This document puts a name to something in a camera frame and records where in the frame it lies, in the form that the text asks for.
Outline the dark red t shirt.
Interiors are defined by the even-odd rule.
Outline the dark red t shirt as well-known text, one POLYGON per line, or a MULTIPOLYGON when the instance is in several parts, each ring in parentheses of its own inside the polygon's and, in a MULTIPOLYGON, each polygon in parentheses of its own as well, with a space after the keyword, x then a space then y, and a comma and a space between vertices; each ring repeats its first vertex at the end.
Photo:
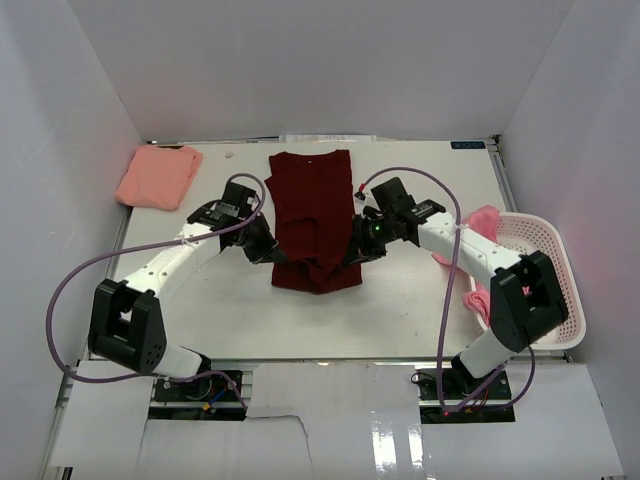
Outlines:
POLYGON ((350 153, 281 152, 269 165, 275 238, 287 256, 273 267, 272 285, 312 294, 360 285, 361 267, 343 264, 355 213, 350 153))

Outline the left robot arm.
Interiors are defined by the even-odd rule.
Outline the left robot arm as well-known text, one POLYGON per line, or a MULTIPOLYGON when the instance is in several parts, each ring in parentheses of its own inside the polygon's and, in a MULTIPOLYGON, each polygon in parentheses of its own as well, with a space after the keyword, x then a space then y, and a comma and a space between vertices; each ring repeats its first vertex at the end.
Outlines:
POLYGON ((229 247, 243 250, 253 264, 284 263, 287 257, 261 213, 265 191, 232 176, 222 196, 209 201, 182 225, 174 240, 135 272, 96 288, 89 350, 139 375, 177 378, 188 398, 211 387, 205 357, 168 342, 162 307, 200 267, 229 247))

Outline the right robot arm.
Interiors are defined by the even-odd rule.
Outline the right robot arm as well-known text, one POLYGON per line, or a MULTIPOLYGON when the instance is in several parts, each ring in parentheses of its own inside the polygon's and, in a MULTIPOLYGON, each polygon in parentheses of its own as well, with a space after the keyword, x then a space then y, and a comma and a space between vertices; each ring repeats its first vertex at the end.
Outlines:
POLYGON ((477 397, 487 375, 568 319, 554 264, 543 252, 521 254, 458 225, 441 204, 416 202, 397 177, 355 196, 365 206, 353 218, 345 264, 375 261, 387 244, 402 240, 446 258, 488 290, 488 330, 452 362, 459 396, 477 397))

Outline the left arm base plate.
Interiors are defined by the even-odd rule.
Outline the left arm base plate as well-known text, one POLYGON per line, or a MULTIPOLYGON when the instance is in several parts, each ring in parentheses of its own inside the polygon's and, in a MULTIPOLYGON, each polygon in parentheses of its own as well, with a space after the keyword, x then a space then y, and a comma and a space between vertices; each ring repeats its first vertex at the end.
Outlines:
POLYGON ((233 388, 238 392, 242 389, 243 373, 241 370, 224 370, 228 379, 220 375, 195 380, 192 382, 175 383, 167 380, 158 380, 154 386, 153 400, 161 403, 184 402, 236 402, 237 396, 233 388))

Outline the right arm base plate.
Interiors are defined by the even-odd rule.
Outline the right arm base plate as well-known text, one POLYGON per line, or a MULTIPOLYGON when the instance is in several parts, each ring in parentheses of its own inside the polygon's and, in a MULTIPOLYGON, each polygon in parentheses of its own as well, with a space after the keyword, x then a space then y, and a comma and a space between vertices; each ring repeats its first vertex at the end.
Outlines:
MULTIPOLYGON (((418 386, 421 400, 436 401, 437 394, 437 370, 435 368, 419 369, 410 378, 410 381, 418 386)), ((461 374, 453 372, 451 368, 442 369, 442 396, 446 402, 460 402, 468 397, 480 384, 481 380, 464 380, 461 374)), ((481 400, 510 400, 511 388, 505 372, 500 373, 491 384, 481 391, 471 404, 481 400)))

